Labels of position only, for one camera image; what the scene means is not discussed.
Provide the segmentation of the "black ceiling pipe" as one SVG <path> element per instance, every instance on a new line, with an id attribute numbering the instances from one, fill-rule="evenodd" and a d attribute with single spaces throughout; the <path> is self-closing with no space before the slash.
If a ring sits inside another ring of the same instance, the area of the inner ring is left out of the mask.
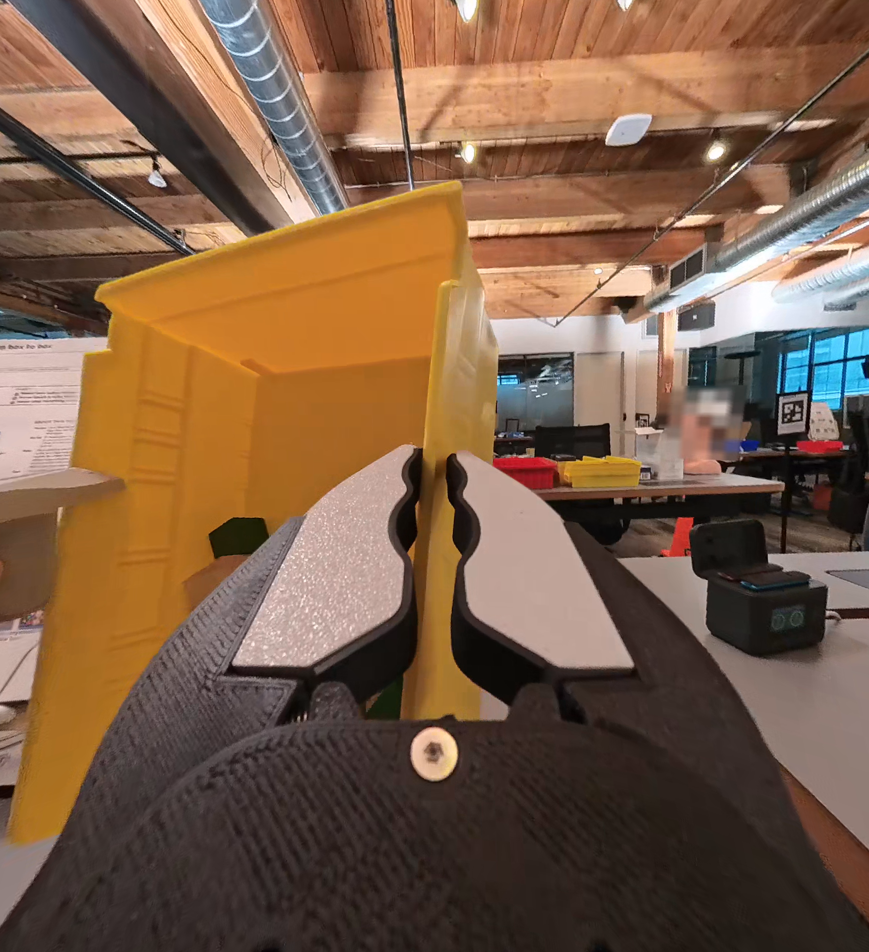
<path id="1" fill-rule="evenodd" d="M 414 171 L 414 151 L 412 147 L 411 136 L 409 132 L 407 104 L 404 88 L 404 77 L 401 58 L 401 46 L 399 30 L 397 25 L 397 15 L 395 2 L 385 1 L 386 22 L 389 33 L 392 63 L 393 63 L 393 83 L 397 101 L 398 119 L 400 124 L 402 149 L 405 162 L 405 175 L 409 191 L 416 188 Z"/>

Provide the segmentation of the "black light track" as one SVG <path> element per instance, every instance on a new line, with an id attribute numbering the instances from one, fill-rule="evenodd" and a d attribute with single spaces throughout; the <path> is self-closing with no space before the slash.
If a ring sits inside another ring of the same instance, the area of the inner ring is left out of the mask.
<path id="1" fill-rule="evenodd" d="M 83 167 L 75 164 L 70 157 L 1 108 L 0 134 L 8 138 L 27 157 L 36 160 L 51 172 L 76 185 L 106 208 L 155 237 L 161 244 L 183 256 L 196 254 L 195 250 L 175 232 L 170 232 L 141 208 L 98 182 L 86 173 Z"/>

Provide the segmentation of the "thin black ceiling rod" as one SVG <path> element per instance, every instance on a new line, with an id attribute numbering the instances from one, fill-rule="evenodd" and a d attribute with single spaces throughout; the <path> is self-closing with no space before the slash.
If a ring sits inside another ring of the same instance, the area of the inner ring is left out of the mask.
<path id="1" fill-rule="evenodd" d="M 787 131 L 791 129 L 792 125 L 795 125 L 797 122 L 803 120 L 806 115 L 812 111 L 819 103 L 825 100 L 829 95 L 831 95 L 837 88 L 842 84 L 848 82 L 851 77 L 863 66 L 869 62 L 869 47 L 857 55 L 857 57 L 846 65 L 840 72 L 838 72 L 831 80 L 824 84 L 816 93 L 814 93 L 810 98 L 808 98 L 794 113 L 792 113 L 788 118 L 782 120 L 760 143 L 758 143 L 753 149 L 751 149 L 741 160 L 733 163 L 726 173 L 723 173 L 722 176 L 717 177 L 714 180 L 714 183 L 708 186 L 696 199 L 687 207 L 682 208 L 665 226 L 658 228 L 654 231 L 653 236 L 641 246 L 636 252 L 634 252 L 626 261 L 624 261 L 613 275 L 599 281 L 595 288 L 586 293 L 576 304 L 574 304 L 564 315 L 559 318 L 554 319 L 552 326 L 559 327 L 567 319 L 575 316 L 584 306 L 584 304 L 590 302 L 595 298 L 596 292 L 599 292 L 603 288 L 607 287 L 614 279 L 619 278 L 619 275 L 626 271 L 628 268 L 631 268 L 634 264 L 637 264 L 643 255 L 656 245 L 662 238 L 667 234 L 672 232 L 676 226 L 678 226 L 685 218 L 695 214 L 700 211 L 701 208 L 715 195 L 717 195 L 721 190 L 723 190 L 727 184 L 730 184 L 734 181 L 741 173 L 745 172 L 754 161 L 761 155 L 762 152 L 771 149 L 775 142 Z"/>

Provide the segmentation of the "red plastic bin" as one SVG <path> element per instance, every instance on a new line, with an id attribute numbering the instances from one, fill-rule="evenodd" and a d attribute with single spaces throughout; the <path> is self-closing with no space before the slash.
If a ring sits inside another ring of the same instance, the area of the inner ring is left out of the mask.
<path id="1" fill-rule="evenodd" d="M 547 458 L 497 457 L 493 459 L 493 466 L 530 490 L 552 489 L 556 487 L 559 480 L 558 464 Z"/>

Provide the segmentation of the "pile of coloured wooden cubes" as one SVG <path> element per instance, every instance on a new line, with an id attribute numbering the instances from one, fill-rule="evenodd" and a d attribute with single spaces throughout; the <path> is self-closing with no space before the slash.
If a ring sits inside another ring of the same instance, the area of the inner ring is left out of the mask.
<path id="1" fill-rule="evenodd" d="M 212 530 L 208 540 L 214 556 L 183 582 L 190 611 L 196 610 L 251 554 L 266 541 L 270 533 L 261 517 L 234 517 Z M 399 676 L 379 694 L 365 703 L 368 720 L 399 720 L 401 716 L 403 676 Z"/>

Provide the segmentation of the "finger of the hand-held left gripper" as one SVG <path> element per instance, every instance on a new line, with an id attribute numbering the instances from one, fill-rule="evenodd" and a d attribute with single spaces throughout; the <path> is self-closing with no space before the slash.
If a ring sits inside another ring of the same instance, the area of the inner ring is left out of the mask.
<path id="1" fill-rule="evenodd" d="M 123 488 L 120 477 L 84 469 L 0 481 L 0 617 L 26 615 L 51 597 L 60 512 Z"/>

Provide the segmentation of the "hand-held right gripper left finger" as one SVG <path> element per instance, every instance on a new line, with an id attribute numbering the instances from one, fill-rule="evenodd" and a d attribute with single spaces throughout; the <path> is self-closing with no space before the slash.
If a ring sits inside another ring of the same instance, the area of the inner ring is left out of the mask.
<path id="1" fill-rule="evenodd" d="M 345 685 L 358 703 L 417 651 L 414 565 L 421 448 L 398 446 L 326 493 L 265 578 L 232 672 Z"/>

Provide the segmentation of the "silver ceiling air duct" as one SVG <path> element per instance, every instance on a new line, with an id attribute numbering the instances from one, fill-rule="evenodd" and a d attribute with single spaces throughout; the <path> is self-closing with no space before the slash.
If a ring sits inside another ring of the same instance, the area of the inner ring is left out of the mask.
<path id="1" fill-rule="evenodd" d="M 201 1 L 200 6 L 316 212 L 347 208 L 344 185 L 270 3 Z"/>

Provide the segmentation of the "yellow plastic box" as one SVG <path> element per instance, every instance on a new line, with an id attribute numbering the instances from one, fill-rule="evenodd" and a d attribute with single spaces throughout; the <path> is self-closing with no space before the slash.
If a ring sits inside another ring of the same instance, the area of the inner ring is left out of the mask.
<path id="1" fill-rule="evenodd" d="M 228 244 L 102 285 L 72 461 L 122 491 L 64 511 L 8 839 L 60 834 L 131 686 L 188 615 L 231 517 L 276 530 L 398 446 L 423 448 L 410 715 L 476 719 L 449 660 L 447 457 L 490 463 L 497 340 L 461 185 Z"/>

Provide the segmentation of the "yellow plastic bin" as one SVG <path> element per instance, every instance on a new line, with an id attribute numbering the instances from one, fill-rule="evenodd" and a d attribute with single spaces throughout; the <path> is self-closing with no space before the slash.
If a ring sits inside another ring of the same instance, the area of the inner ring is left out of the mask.
<path id="1" fill-rule="evenodd" d="M 559 462 L 563 485 L 574 489 L 631 488 L 640 484 L 641 463 L 622 457 L 590 457 Z"/>

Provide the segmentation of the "grey work table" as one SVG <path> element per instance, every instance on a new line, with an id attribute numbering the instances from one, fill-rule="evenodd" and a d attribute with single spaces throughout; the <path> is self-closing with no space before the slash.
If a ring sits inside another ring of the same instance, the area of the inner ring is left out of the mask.
<path id="1" fill-rule="evenodd" d="M 603 545 L 617 543 L 637 520 L 737 517 L 743 506 L 778 496 L 783 482 L 735 474 L 687 475 L 679 481 L 649 481 L 635 486 L 535 489 L 534 494 L 565 522 L 586 530 Z"/>

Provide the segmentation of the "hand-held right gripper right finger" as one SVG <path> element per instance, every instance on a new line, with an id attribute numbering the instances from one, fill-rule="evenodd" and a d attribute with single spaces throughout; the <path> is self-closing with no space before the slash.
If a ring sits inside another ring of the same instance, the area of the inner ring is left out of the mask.
<path id="1" fill-rule="evenodd" d="M 461 672 L 506 706 L 528 685 L 631 677 L 630 651 L 555 511 L 466 450 L 448 458 L 445 477 Z"/>

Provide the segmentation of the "black charging case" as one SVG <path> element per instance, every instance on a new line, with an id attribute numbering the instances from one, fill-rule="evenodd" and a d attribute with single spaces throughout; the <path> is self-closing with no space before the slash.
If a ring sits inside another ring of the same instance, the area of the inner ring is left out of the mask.
<path id="1" fill-rule="evenodd" d="M 827 586 L 772 563 L 759 521 L 692 528 L 690 561 L 707 585 L 705 622 L 715 638 L 753 657 L 809 649 L 823 640 Z"/>

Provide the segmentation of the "white ceiling access point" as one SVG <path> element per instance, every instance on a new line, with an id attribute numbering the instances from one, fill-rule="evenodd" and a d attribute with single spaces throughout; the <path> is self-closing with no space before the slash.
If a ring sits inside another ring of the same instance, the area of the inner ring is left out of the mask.
<path id="1" fill-rule="evenodd" d="M 626 148 L 639 143 L 650 130 L 653 123 L 650 113 L 628 113 L 620 115 L 610 125 L 604 138 L 607 148 Z"/>

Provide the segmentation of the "blue tinted window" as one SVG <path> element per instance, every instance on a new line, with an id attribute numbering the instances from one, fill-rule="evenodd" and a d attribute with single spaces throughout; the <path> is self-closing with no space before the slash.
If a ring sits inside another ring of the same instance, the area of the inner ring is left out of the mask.
<path id="1" fill-rule="evenodd" d="M 869 396 L 869 327 L 798 330 L 777 339 L 777 394 L 808 390 L 842 411 L 848 398 Z"/>

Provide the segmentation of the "large silver vented duct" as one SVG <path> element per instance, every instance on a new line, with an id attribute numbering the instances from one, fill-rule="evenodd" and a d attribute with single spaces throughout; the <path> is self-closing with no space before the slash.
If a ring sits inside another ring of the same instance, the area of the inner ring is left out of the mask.
<path id="1" fill-rule="evenodd" d="M 675 280 L 643 301 L 648 313 L 665 313 L 689 304 L 766 263 L 828 236 L 869 210 L 869 150 L 822 184 L 793 199 L 737 239 L 706 250 L 704 265 L 688 279 Z"/>

